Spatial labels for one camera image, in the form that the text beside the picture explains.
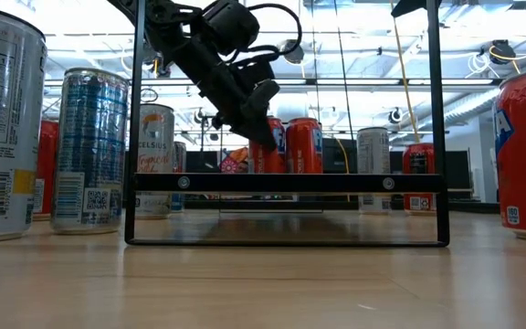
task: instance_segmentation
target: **logo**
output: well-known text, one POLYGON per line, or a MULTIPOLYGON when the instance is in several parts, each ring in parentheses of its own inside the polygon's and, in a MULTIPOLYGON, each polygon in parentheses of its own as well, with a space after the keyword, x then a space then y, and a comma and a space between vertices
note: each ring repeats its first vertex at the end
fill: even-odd
POLYGON ((182 176, 180 177, 180 179, 178 179, 178 187, 186 189, 189 186, 190 186, 190 178, 186 176, 182 176))
POLYGON ((321 130, 312 129, 311 138, 314 140, 314 148, 316 149, 316 153, 321 153, 321 130))
POLYGON ((388 190, 393 189, 393 187, 395 187, 395 181, 393 180, 393 178, 386 177, 383 180, 383 187, 388 190))
POLYGON ((509 117, 504 110, 496 111, 494 114, 495 124, 495 141, 497 154, 500 152, 502 146, 509 140, 509 138, 515 133, 515 130, 510 124, 509 117))
POLYGON ((273 137, 278 145, 278 153, 285 153, 285 134, 281 128, 273 128, 273 137))
POLYGON ((148 114, 143 118, 142 131, 145 136, 152 139, 160 137, 160 127, 163 124, 163 116, 157 113, 148 114))

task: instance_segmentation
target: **black cable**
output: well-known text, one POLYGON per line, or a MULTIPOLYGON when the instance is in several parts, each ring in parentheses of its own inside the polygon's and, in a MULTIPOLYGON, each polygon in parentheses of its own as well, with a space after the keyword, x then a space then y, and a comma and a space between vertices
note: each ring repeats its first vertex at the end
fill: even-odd
POLYGON ((247 9, 250 11, 263 9, 263 8, 276 8, 276 9, 283 10, 284 12, 288 13, 296 21, 296 25, 298 26, 298 38, 296 40, 296 43, 293 46, 291 46, 291 48, 280 51, 279 55, 288 55, 289 53, 295 51, 300 45, 301 39, 303 38, 303 31, 301 28, 300 18, 296 15, 296 13, 293 12, 293 10, 287 8, 284 5, 280 5, 280 4, 261 4, 261 5, 252 5, 250 7, 247 7, 247 9))
MULTIPOLYGON (((255 63, 259 61, 270 62, 270 61, 276 60, 279 58, 279 56, 288 55, 289 53, 295 51, 301 44, 301 39, 303 38, 303 29, 301 27, 300 18, 296 15, 296 13, 294 13, 291 9, 287 8, 286 6, 280 5, 280 4, 261 4, 261 5, 253 5, 253 6, 247 7, 247 9, 250 11, 263 9, 263 8, 276 8, 276 9, 280 9, 288 13, 296 21, 296 25, 298 27, 298 38, 296 39, 296 42, 289 49, 285 49, 285 50, 279 50, 275 46, 255 46, 252 48, 248 48, 247 50, 242 51, 242 52, 271 51, 271 53, 256 55, 252 58, 246 58, 246 59, 240 60, 237 63, 235 63, 235 65, 239 67, 244 67, 250 63, 255 63)), ((235 59, 237 59, 238 57, 239 52, 241 51, 237 50, 235 54, 233 55, 233 57, 230 60, 228 60, 226 63, 232 63, 233 61, 235 61, 235 59)))

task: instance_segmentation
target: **fluorescent light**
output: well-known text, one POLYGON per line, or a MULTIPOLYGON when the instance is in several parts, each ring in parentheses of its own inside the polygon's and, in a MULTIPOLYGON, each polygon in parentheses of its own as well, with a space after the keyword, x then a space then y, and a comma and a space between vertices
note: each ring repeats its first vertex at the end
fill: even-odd
MULTIPOLYGON (((318 79, 320 85, 344 85, 344 79, 318 79)), ((349 85, 396 85, 399 79, 347 79, 349 85)))
POLYGON ((277 82, 279 85, 306 84, 305 79, 275 79, 275 82, 277 82))
POLYGON ((150 79, 142 80, 142 86, 189 86, 194 85, 190 79, 150 79))
MULTIPOLYGON (((442 85, 488 85, 492 79, 443 79, 442 85)), ((430 79, 410 79, 410 85, 431 85, 430 79)))

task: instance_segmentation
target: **cable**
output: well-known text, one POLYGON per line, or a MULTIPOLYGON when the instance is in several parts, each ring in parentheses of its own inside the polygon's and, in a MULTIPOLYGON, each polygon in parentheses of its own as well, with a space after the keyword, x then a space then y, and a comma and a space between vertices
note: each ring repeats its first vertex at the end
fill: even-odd
POLYGON ((517 65, 516 60, 512 61, 512 66, 515 67, 515 69, 517 70, 517 73, 521 74, 521 70, 519 69, 519 65, 517 65))
MULTIPOLYGON (((349 174, 351 171, 348 167, 348 155, 346 154, 346 149, 344 149, 344 145, 342 145, 338 138, 336 138, 334 135, 332 136, 332 138, 336 140, 336 142, 342 149, 342 154, 344 154, 344 165, 346 166, 346 174, 349 174)), ((348 202, 351 202, 351 195, 347 195, 346 198, 348 199, 348 202)))
MULTIPOLYGON (((391 10, 395 8, 393 0, 390 0, 391 10)), ((413 108, 411 107, 411 100, 409 98, 409 87, 407 86, 407 76, 405 75, 405 63, 403 62, 403 52, 401 50, 401 41, 399 40, 399 31, 397 30, 397 21, 393 17, 394 37, 397 41, 397 52, 399 53, 399 63, 401 63, 401 74, 403 76, 403 87, 405 89, 405 98, 407 99, 407 109, 411 118, 411 125, 413 126, 413 133, 416 138, 416 143, 419 143, 419 134, 417 133, 416 118, 413 115, 413 108)))
POLYGON ((237 63, 235 63, 235 65, 237 65, 238 67, 245 67, 246 65, 250 63, 255 63, 258 61, 273 61, 279 58, 279 56, 288 55, 289 53, 295 51, 300 46, 301 39, 303 38, 303 29, 301 27, 300 19, 298 18, 296 13, 294 13, 291 9, 287 8, 286 6, 280 5, 280 4, 261 4, 261 5, 252 5, 252 6, 247 7, 247 9, 250 11, 259 10, 263 8, 276 8, 276 9, 283 10, 284 12, 288 13, 296 21, 296 25, 298 27, 298 38, 296 39, 296 42, 290 48, 286 50, 279 50, 275 46, 255 46, 255 47, 248 48, 245 50, 238 49, 233 55, 233 57, 230 60, 228 60, 226 63, 232 63, 235 59, 237 59, 239 52, 257 52, 257 51, 271 51, 271 53, 256 55, 252 58, 242 59, 242 60, 239 60, 237 63))

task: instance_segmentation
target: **yellow cable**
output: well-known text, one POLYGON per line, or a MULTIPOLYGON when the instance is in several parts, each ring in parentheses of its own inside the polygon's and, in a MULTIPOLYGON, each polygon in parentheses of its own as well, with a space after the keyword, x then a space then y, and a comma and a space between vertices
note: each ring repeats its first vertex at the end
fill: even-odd
POLYGON ((517 73, 521 74, 521 70, 519 69, 519 65, 517 65, 517 61, 513 60, 512 66, 515 67, 515 69, 517 70, 517 73))
MULTIPOLYGON (((338 142, 338 145, 342 149, 342 153, 344 154, 344 164, 346 165, 346 174, 349 174, 351 171, 348 167, 348 155, 346 155, 346 150, 344 149, 344 146, 342 143, 340 143, 340 140, 334 136, 334 139, 336 142, 338 142)), ((348 198, 348 202, 351 202, 351 195, 347 195, 346 198, 348 198)))
MULTIPOLYGON (((391 2, 391 10, 395 8, 393 0, 391 2)), ((399 63, 401 63, 401 73, 403 74, 403 87, 405 88, 405 97, 407 98, 407 109, 409 110, 409 117, 411 118, 411 125, 413 126, 413 133, 416 138, 416 143, 419 143, 419 134, 417 133, 416 118, 413 115, 413 108, 409 99, 409 87, 407 86, 407 76, 405 75, 405 63, 403 62, 403 51, 401 49, 401 41, 399 41, 399 31, 397 30, 397 21, 393 18, 394 37, 397 40, 397 52, 399 53, 399 63)))

